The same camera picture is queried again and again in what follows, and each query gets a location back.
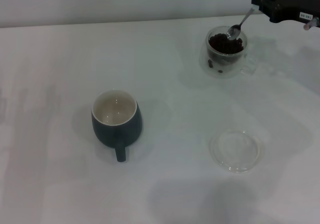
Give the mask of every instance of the spoon handle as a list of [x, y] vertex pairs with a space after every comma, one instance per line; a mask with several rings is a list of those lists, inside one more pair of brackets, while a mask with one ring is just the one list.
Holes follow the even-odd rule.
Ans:
[[248, 13], [246, 13], [245, 17], [243, 18], [243, 20], [241, 21], [241, 23], [239, 24], [240, 26], [245, 22], [245, 20], [254, 12], [254, 8], [251, 8], [249, 10]]

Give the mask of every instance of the mug handle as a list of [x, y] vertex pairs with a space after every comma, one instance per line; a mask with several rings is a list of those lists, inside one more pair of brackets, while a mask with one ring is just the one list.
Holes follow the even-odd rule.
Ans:
[[255, 70], [257, 69], [257, 58], [250, 54], [245, 54], [244, 61], [245, 65], [241, 68], [241, 73], [253, 75], [255, 73]]
[[116, 160], [120, 163], [126, 160], [126, 149], [123, 140], [119, 139], [115, 145]]

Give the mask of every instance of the metal spoon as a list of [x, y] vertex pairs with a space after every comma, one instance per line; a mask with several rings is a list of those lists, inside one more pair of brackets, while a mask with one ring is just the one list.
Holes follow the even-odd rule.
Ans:
[[229, 39], [229, 40], [234, 40], [236, 39], [240, 32], [241, 32], [241, 25], [245, 22], [245, 20], [254, 12], [254, 8], [252, 7], [249, 12], [245, 15], [245, 17], [243, 18], [243, 20], [241, 21], [240, 24], [235, 24], [233, 26], [231, 26], [227, 33], [226, 33], [226, 37]]

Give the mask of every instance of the white table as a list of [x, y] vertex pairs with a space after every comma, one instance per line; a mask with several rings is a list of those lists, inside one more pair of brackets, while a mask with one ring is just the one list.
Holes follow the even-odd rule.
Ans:
[[[0, 30], [1, 224], [318, 224], [320, 30], [243, 26], [259, 67], [213, 79], [206, 33], [241, 16]], [[128, 161], [96, 139], [90, 105], [124, 89], [144, 121]], [[247, 174], [209, 140], [248, 130], [265, 147]]]

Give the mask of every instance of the clear glass saucer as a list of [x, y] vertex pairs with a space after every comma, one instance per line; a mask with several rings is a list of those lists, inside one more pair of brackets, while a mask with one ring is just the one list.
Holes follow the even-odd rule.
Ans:
[[263, 156], [261, 141], [246, 131], [230, 130], [212, 139], [212, 158], [231, 172], [243, 173], [253, 168]]

